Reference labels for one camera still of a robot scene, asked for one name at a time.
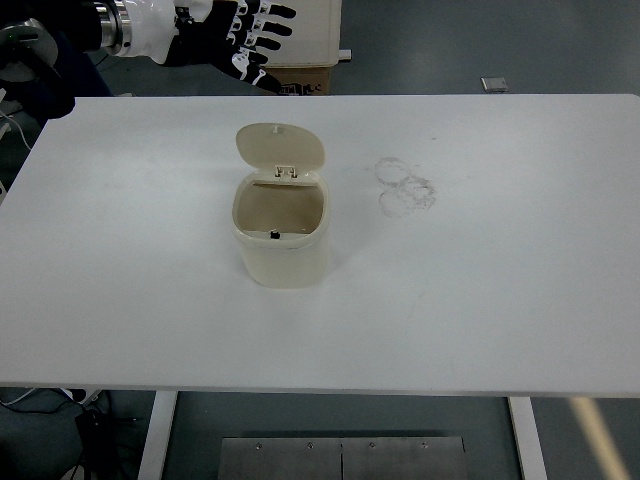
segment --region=robot finger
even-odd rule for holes
[[[294,18],[296,11],[279,3],[268,0],[240,0],[238,2],[238,15],[276,15],[282,18]]]
[[[256,35],[253,32],[229,32],[227,41],[232,45],[238,45],[247,48],[263,47],[268,50],[279,50],[281,47],[280,42],[276,42],[275,40],[272,40],[270,38]]]
[[[289,37],[293,30],[279,23],[269,22],[256,18],[251,27],[252,32],[271,32],[281,37]]]
[[[253,50],[249,50],[246,47],[240,47],[239,48],[240,53],[244,53],[246,55],[249,56],[249,61],[257,64],[257,65],[264,65],[265,63],[267,63],[269,61],[269,57],[267,57],[266,55],[263,55],[261,53],[258,53],[256,51]]]

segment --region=small object on floor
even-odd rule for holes
[[[481,77],[482,88],[487,93],[505,93],[509,91],[509,85],[504,77]]]

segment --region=small trash bin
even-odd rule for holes
[[[257,170],[233,202],[234,232],[251,277],[272,288],[318,283],[329,261],[329,189],[317,171],[324,147],[294,125],[256,123],[236,136]]]

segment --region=robotic arm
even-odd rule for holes
[[[78,52],[105,48],[166,66],[210,63],[278,93],[280,83],[262,69],[268,58],[256,47],[279,49],[263,32],[291,35],[278,20],[295,14],[268,0],[2,0],[0,87],[20,99],[25,84],[44,84],[56,99],[46,117],[66,115],[74,92],[55,65],[68,42]]]

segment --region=white table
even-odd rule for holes
[[[325,145],[316,287],[241,263],[254,122]],[[81,99],[0,208],[0,385],[638,396],[639,125],[629,95]]]

